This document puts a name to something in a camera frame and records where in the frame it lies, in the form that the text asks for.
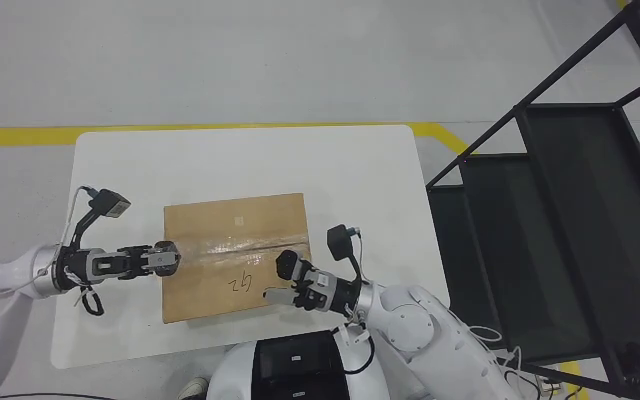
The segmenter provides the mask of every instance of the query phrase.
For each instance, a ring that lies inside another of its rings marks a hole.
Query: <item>handwritten number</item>
[[[249,289],[251,288],[251,275],[245,275],[245,271],[242,271],[242,285],[241,287],[247,287],[247,290],[245,290],[245,292],[248,292]]]
[[[245,270],[242,270],[242,283],[240,284],[240,287],[247,287],[245,289],[245,292],[248,292],[249,289],[251,289],[251,281],[252,281],[252,277],[251,275],[247,274],[247,272]],[[233,286],[231,287],[231,290],[233,290],[234,292],[238,292],[239,289],[236,288],[236,284],[238,283],[237,279],[232,280],[231,282],[228,283],[228,285],[233,284]]]

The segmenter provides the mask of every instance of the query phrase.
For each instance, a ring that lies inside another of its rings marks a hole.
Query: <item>concrete floor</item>
[[[470,142],[614,11],[608,0],[3,0],[0,126],[414,120]],[[541,100],[617,99],[640,85],[639,54],[620,32]],[[640,105],[627,113],[638,132]],[[434,139],[417,145],[426,180],[452,157]],[[510,125],[485,149],[521,146]],[[72,162],[72,146],[0,148],[0,262],[57,239]],[[223,353],[56,370],[54,301],[35,304],[2,394],[172,399]]]

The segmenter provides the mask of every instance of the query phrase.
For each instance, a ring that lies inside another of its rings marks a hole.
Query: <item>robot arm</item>
[[[340,231],[343,236],[350,234],[344,226]],[[329,238],[328,242],[336,260],[348,257],[344,237],[337,242]],[[350,259],[355,268],[355,259]],[[361,273],[354,281],[347,281],[316,269],[290,250],[277,259],[277,272],[293,285],[290,289],[268,289],[264,294],[267,301],[338,312],[355,324],[378,331],[436,399],[519,398],[502,377],[495,355],[424,288],[383,287],[362,280]]]
[[[69,245],[60,243],[34,247],[17,260],[0,264],[0,296],[11,296],[4,309],[0,309],[3,352],[0,357],[0,385],[15,359],[34,299],[64,294],[78,286],[87,312],[99,316],[104,309],[92,285],[106,279],[127,280],[152,273],[169,276],[178,269],[180,254],[173,242],[125,247],[112,253],[99,248],[80,248],[82,234],[95,220],[100,216],[117,218],[130,205],[124,197],[107,189],[99,192],[90,188],[85,190],[92,197],[89,201],[91,210],[78,222]],[[96,309],[89,305],[89,295]]]

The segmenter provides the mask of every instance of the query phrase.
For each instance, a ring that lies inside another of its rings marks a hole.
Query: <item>yellow floor line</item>
[[[353,126],[353,125],[408,125],[416,136],[433,137],[460,154],[467,144],[458,139],[442,125],[432,122],[353,122],[353,123],[312,123],[312,124],[203,124],[203,125],[119,125],[119,126],[57,126],[0,128],[0,147],[10,146],[55,146],[75,144],[84,132],[115,131],[160,131],[184,129],[233,129],[233,128],[274,128],[296,126]]]
[[[582,375],[582,371],[580,371],[580,364],[577,361],[569,361],[566,363],[559,364],[560,371],[566,372],[568,374],[574,375]],[[578,386],[566,384],[567,391],[569,393],[573,393],[578,390]],[[576,396],[573,396],[571,400],[589,400],[589,394],[587,393],[587,389],[582,389],[578,392]]]

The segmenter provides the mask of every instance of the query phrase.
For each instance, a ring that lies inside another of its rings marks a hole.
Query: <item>metal staircase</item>
[[[638,15],[634,0],[427,185],[452,310],[523,370],[640,399],[640,145],[623,107],[533,104]],[[515,119],[527,153],[475,154]],[[438,186],[459,168],[462,185]],[[609,382],[537,364],[601,357]]]

